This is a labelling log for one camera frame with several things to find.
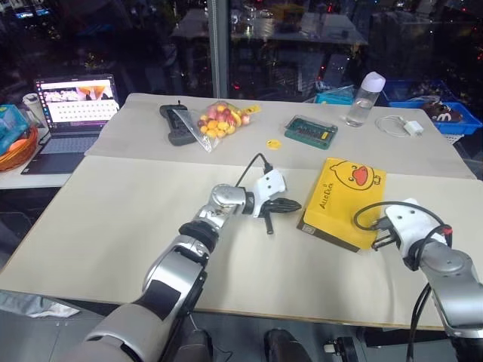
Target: orange basket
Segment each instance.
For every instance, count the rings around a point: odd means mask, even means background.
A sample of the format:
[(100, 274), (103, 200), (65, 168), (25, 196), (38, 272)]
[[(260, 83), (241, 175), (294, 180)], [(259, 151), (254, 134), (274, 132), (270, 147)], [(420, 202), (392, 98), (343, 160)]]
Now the orange basket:
[(33, 152), (37, 149), (37, 127), (31, 127), (29, 132), (29, 138), (26, 142), (18, 146), (12, 151), (7, 151), (4, 155), (0, 156), (0, 172), (8, 171), (12, 168), (19, 167), (32, 157)]

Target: clear plastic bottle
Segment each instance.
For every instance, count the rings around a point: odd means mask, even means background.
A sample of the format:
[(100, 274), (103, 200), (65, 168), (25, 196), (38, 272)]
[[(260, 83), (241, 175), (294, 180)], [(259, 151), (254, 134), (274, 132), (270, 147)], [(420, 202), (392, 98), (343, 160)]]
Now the clear plastic bottle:
[(346, 123), (349, 126), (360, 127), (364, 124), (385, 83), (386, 79), (376, 72), (370, 72), (365, 76), (346, 116)]

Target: laptop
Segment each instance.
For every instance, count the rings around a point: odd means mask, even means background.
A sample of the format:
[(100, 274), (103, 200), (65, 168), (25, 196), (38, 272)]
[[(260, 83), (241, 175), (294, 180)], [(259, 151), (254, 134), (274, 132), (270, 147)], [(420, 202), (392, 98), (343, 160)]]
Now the laptop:
[(119, 110), (110, 74), (35, 81), (50, 139), (23, 169), (23, 175), (71, 173)]

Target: black controller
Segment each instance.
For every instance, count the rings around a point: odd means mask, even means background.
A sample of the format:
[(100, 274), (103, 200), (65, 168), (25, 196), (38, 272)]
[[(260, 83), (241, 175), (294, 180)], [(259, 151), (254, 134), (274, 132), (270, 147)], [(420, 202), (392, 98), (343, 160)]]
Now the black controller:
[(174, 112), (174, 109), (187, 111), (188, 109), (178, 100), (177, 105), (159, 107), (159, 113), (168, 121), (171, 132), (168, 134), (169, 142), (173, 146), (183, 146), (196, 142), (196, 138), (189, 131), (183, 120)]

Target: laptop keyboard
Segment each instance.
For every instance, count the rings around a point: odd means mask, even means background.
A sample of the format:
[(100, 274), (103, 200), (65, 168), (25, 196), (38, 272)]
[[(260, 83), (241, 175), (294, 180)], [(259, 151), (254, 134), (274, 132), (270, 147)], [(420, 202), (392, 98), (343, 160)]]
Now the laptop keyboard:
[(97, 137), (52, 138), (40, 153), (84, 153), (96, 140)]

